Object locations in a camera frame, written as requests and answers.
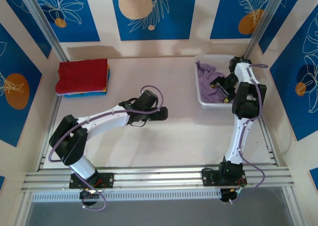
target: stack of folded cloth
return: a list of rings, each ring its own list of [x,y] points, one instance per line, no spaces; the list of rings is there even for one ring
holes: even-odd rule
[[[105,95],[109,72],[107,59],[62,62],[55,91],[65,97]]]

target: white tray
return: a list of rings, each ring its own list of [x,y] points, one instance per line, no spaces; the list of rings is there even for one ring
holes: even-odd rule
[[[201,63],[206,63],[215,66],[217,69],[216,71],[222,72],[225,75],[229,75],[229,64],[230,60],[234,56],[231,55],[200,55],[195,56],[195,62],[194,62],[194,74],[195,74],[195,83],[197,86],[197,95],[199,103],[201,104],[202,108],[204,109],[211,109],[211,108],[229,108],[232,109],[231,103],[206,103],[203,102],[201,99],[200,94],[200,87],[199,87],[199,78],[198,78],[198,70],[196,62],[200,61]]]

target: white table surface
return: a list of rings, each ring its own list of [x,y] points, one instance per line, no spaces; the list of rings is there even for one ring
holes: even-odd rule
[[[194,58],[110,59],[106,96],[62,98],[54,128],[72,114],[84,117],[138,97],[146,84],[164,95],[169,117],[142,128],[125,126],[101,133],[86,143],[84,154],[94,166],[169,166],[218,164],[226,153],[234,126],[230,109],[202,109],[194,79]],[[244,156],[253,163],[270,163],[259,123],[248,135]],[[45,159],[43,168],[65,168]]]

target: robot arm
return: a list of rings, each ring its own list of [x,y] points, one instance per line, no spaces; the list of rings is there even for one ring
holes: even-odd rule
[[[230,74],[217,77],[210,83],[211,87],[220,87],[227,96],[224,102],[233,101],[232,113],[235,115],[234,131],[230,147],[219,164],[219,170],[203,169],[202,178],[205,186],[240,186],[247,184],[241,154],[253,121],[259,116],[260,102],[264,102],[266,86],[260,84],[251,70],[251,61],[234,57],[230,61]],[[222,198],[223,201],[235,199]]]
[[[79,175],[96,188],[105,188],[102,182],[113,179],[111,173],[99,173],[91,162],[84,156],[86,142],[99,133],[117,127],[123,127],[134,122],[147,120],[160,121],[168,118],[166,107],[157,108],[158,97],[149,90],[144,91],[139,98],[132,98],[119,103],[114,108],[88,117],[74,118],[68,115],[63,118],[54,134],[50,138],[50,145],[54,147],[58,141],[74,126],[78,126],[67,135],[56,147],[55,153],[64,165],[69,166],[76,174],[71,175],[70,188],[85,188]]]

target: purple cable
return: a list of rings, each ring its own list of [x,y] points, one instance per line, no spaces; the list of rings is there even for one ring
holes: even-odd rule
[[[254,65],[249,65],[249,67],[261,67],[261,68],[267,68],[268,66],[267,65],[263,65],[263,64],[254,64]],[[257,95],[258,95],[258,101],[259,101],[259,113],[258,113],[258,116],[255,117],[255,118],[251,118],[251,119],[248,119],[246,122],[245,122],[245,125],[247,125],[250,121],[254,121],[256,119],[259,119],[260,116],[262,115],[262,110],[263,110],[263,103],[262,103],[262,98],[261,98],[261,94],[260,94],[260,90],[259,90],[259,87],[257,85],[257,83],[252,79],[252,74],[250,72],[249,69],[247,69],[247,72],[248,72],[248,75],[249,77],[251,78],[251,81],[253,82],[253,84],[255,85],[256,87],[256,91],[257,91]],[[261,184],[263,184],[264,180],[265,180],[265,173],[262,169],[260,169],[259,167],[257,167],[255,164],[249,162],[248,160],[246,160],[244,157],[243,157],[243,154],[241,152],[241,147],[242,147],[242,141],[243,141],[243,136],[244,136],[244,132],[245,132],[245,129],[246,129],[246,126],[243,126],[243,129],[242,129],[242,134],[240,136],[240,139],[239,139],[239,144],[238,144],[238,147],[239,147],[239,155],[240,157],[242,158],[243,161],[245,161],[248,165],[254,167],[256,170],[260,171],[263,175],[261,181],[255,185],[255,187],[253,187],[250,191],[248,191],[247,193],[243,194],[242,196],[236,198],[235,200],[232,200],[231,201],[231,204],[235,201],[238,201],[240,200],[241,198],[245,197],[246,195],[249,195],[250,193],[252,193],[256,188],[258,188]]]
[[[72,127],[71,129],[69,129],[56,143],[55,145],[52,147],[52,150],[50,151],[49,153],[49,157],[48,157],[48,160],[49,162],[60,162],[61,160],[52,160],[52,155],[53,153],[55,152],[56,148],[60,145],[60,143],[71,133],[73,132],[75,129],[79,128],[80,126],[86,124],[86,123],[89,123],[90,121],[94,121],[96,119],[99,119],[99,118],[102,118],[102,117],[105,117],[105,116],[108,116],[108,115],[114,115],[114,114],[117,114],[117,113],[139,113],[139,114],[152,114],[152,113],[156,113],[160,110],[160,108],[163,106],[163,94],[162,92],[160,91],[160,89],[158,89],[157,87],[153,86],[153,85],[145,85],[144,87],[141,88],[140,90],[140,93],[142,93],[143,89],[146,88],[146,87],[151,87],[151,88],[154,88],[156,89],[160,96],[161,96],[161,103],[159,105],[159,107],[156,109],[156,110],[153,110],[153,111],[149,111],[149,112],[145,112],[145,111],[137,111],[137,110],[118,110],[118,111],[114,111],[114,112],[107,112],[107,113],[103,113],[103,114],[100,114],[96,117],[93,117],[91,118],[89,121],[84,121],[82,123],[79,123],[77,125],[75,125],[74,127]],[[88,210],[91,210],[91,211],[101,211],[101,210],[104,210],[106,208],[106,204],[107,204],[107,201],[105,199],[105,197],[98,191],[96,190],[92,185],[90,185],[83,177],[81,177],[79,174],[77,174],[75,171],[74,171],[75,175],[85,184],[87,185],[89,188],[95,190],[101,197],[102,199],[104,200],[104,206],[100,209],[91,209],[91,208],[88,208],[84,205],[83,201],[84,201],[84,198],[82,199],[81,203],[82,203],[82,206],[83,208],[85,209],[88,209]]]

